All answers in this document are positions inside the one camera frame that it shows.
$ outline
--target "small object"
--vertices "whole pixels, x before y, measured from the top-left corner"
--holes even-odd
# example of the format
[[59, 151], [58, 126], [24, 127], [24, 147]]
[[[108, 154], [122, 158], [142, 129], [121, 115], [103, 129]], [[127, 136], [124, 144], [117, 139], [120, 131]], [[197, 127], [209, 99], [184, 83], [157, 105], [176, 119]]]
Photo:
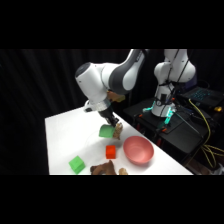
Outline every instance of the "small object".
[[123, 125], [122, 125], [122, 123], [118, 123], [118, 124], [116, 125], [116, 128], [115, 128], [115, 132], [114, 132], [113, 138], [120, 140], [120, 135], [121, 135], [122, 130], [123, 130]]
[[114, 170], [114, 164], [110, 160], [108, 163], [104, 163], [99, 166], [92, 166], [90, 168], [91, 175], [97, 176], [97, 175], [117, 175], [115, 170]]
[[134, 136], [124, 142], [124, 153], [126, 157], [136, 165], [148, 163], [154, 156], [152, 144], [145, 138]]
[[127, 176], [128, 173], [127, 173], [126, 169], [122, 168], [122, 169], [119, 170], [119, 175]]
[[215, 111], [216, 111], [216, 112], [222, 112], [222, 107], [216, 107], [216, 108], [215, 108]]
[[79, 156], [75, 157], [72, 161], [70, 161], [69, 165], [77, 175], [86, 167]]
[[118, 102], [118, 103], [120, 103], [126, 99], [126, 97], [124, 95], [118, 95], [112, 91], [107, 92], [107, 97], [110, 101]]
[[111, 125], [103, 125], [100, 128], [99, 136], [102, 138], [113, 138], [115, 128]]
[[116, 147], [115, 147], [115, 145], [108, 145], [106, 147], [106, 158], [107, 159], [116, 159]]

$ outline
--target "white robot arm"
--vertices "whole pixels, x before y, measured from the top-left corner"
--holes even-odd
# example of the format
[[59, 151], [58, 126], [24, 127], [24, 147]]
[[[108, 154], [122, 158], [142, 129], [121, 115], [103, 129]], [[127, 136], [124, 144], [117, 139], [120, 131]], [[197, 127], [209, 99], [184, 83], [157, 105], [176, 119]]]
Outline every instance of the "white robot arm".
[[194, 65], [189, 61], [187, 49], [165, 49], [164, 54], [165, 62], [155, 68], [158, 87], [152, 113], [158, 117], [168, 117], [169, 111], [175, 111], [175, 105], [170, 99], [174, 89], [172, 82], [186, 83], [196, 72]]
[[110, 101], [107, 99], [107, 90], [121, 95], [129, 93], [135, 86], [138, 73], [148, 53], [149, 49], [131, 49], [122, 64], [86, 63], [79, 67], [75, 79], [89, 99], [84, 111], [98, 111], [115, 127], [118, 119], [113, 116]]
[[[147, 57], [149, 49], [131, 49], [126, 61], [122, 64], [82, 65], [75, 74], [75, 79], [83, 93], [89, 99], [84, 107], [85, 112], [98, 111], [114, 127], [118, 119], [113, 116], [107, 90], [117, 94], [127, 94], [135, 86], [138, 73]], [[171, 101], [174, 89], [172, 82], [185, 83], [195, 74], [195, 67], [190, 63], [187, 49], [165, 49], [165, 62], [155, 68], [158, 87], [152, 113], [157, 117], [171, 117], [169, 111], [175, 111]]]

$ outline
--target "white table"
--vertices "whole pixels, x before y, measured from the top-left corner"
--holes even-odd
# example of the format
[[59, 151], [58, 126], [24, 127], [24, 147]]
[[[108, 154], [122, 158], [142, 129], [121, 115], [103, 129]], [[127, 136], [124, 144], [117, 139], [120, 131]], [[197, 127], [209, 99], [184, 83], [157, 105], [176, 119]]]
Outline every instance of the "white table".
[[108, 162], [107, 145], [116, 145], [117, 159], [113, 163], [117, 174], [125, 168], [129, 175], [192, 175], [153, 143], [155, 154], [149, 164], [141, 167], [132, 164], [124, 154], [123, 143], [128, 137], [144, 136], [116, 117], [124, 127], [120, 141], [99, 137], [100, 127], [106, 120], [98, 112], [84, 113], [80, 108], [45, 119], [50, 175], [75, 175], [69, 162], [76, 156], [86, 165], [79, 175], [90, 175], [91, 166]]

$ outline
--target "green light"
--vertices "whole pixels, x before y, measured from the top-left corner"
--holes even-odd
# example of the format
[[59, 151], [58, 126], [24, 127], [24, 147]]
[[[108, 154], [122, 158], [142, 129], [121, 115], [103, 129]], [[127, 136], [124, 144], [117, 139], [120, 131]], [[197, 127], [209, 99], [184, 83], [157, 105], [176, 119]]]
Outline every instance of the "green light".
[[154, 101], [154, 103], [153, 103], [152, 107], [150, 107], [150, 108], [146, 108], [146, 109], [143, 109], [143, 112], [146, 112], [146, 111], [150, 111], [150, 110], [152, 110], [152, 109], [153, 109], [153, 107], [154, 107], [154, 104], [155, 104], [155, 101]]
[[171, 110], [171, 107], [170, 107], [169, 110], [168, 110], [168, 112], [167, 112], [167, 115], [166, 115], [167, 118], [165, 120], [165, 124], [169, 124], [172, 115], [173, 115], [173, 111]]

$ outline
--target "black cable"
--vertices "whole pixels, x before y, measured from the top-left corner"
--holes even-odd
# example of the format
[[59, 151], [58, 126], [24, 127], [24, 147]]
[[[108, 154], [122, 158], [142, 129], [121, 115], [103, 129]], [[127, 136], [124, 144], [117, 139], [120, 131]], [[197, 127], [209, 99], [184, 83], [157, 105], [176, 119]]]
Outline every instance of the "black cable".
[[187, 60], [187, 62], [186, 62], [186, 64], [185, 64], [185, 66], [184, 66], [184, 68], [183, 68], [183, 70], [182, 70], [182, 72], [181, 72], [181, 74], [180, 74], [179, 79], [177, 80], [177, 85], [179, 84], [179, 81], [180, 81], [182, 75], [184, 74], [184, 71], [185, 71], [185, 68], [186, 68], [187, 65], [188, 65], [188, 62], [189, 62], [190, 59], [192, 58], [193, 53], [194, 53], [194, 49], [192, 50], [191, 55], [190, 55], [190, 57], [188, 58], [188, 60]]
[[210, 84], [207, 81], [199, 79], [198, 82], [205, 82], [208, 85], [206, 89], [210, 89]]
[[183, 120], [189, 127], [191, 127], [202, 139], [204, 137], [200, 134], [198, 130], [196, 130], [192, 125], [190, 125], [183, 117], [181, 117], [178, 113], [174, 112], [181, 120]]
[[[174, 60], [176, 59], [177, 54], [179, 53], [179, 51], [180, 51], [180, 49], [177, 50], [176, 55], [175, 55], [175, 57], [174, 57], [174, 59], [173, 59], [173, 62], [174, 62]], [[171, 73], [171, 70], [172, 70], [172, 68], [170, 68], [170, 71], [169, 71], [169, 74], [168, 74], [168, 82], [170, 81], [170, 73]]]

